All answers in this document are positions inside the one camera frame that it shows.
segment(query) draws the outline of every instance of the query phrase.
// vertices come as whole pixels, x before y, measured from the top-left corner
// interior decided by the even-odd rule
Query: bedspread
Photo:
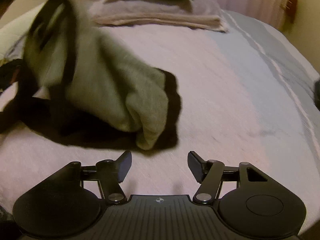
[[[148,64],[173,73],[182,97],[177,147],[134,152],[121,187],[127,195],[193,196],[199,185],[188,169],[190,150],[228,166],[250,162],[303,200],[305,231],[320,218],[320,112],[312,91],[319,75],[272,27],[233,12],[224,17],[228,33],[102,27]],[[0,103],[13,95],[14,87]],[[20,124],[0,147],[0,204],[11,212],[21,194],[68,162],[94,165],[121,153],[60,145]]]

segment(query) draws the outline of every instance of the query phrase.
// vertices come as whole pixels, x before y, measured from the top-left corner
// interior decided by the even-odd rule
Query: wall
[[[283,34],[320,73],[320,0],[298,0],[295,22]]]
[[[0,28],[45,0],[15,0],[0,19]]]

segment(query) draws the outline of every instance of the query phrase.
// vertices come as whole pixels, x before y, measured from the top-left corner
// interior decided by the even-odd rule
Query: triangular cutout
[[[247,174],[248,174],[248,180],[249,181],[260,181],[260,182],[268,181],[262,175],[257,173],[253,168],[247,168]]]

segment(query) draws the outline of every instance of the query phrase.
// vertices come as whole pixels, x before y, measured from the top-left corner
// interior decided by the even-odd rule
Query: crosshair logo
[[[158,197],[157,199],[155,199],[155,201],[161,204],[163,201],[165,201],[165,199]]]

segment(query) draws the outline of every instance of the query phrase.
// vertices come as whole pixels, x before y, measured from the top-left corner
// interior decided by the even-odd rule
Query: metal screw
[[[209,201],[211,199],[211,195],[207,193],[200,193],[196,195],[196,199],[202,202]]]
[[[114,201],[114,202],[118,202],[120,200],[123,200],[124,196],[120,193],[112,193],[108,196],[108,199],[110,199],[111,201]]]

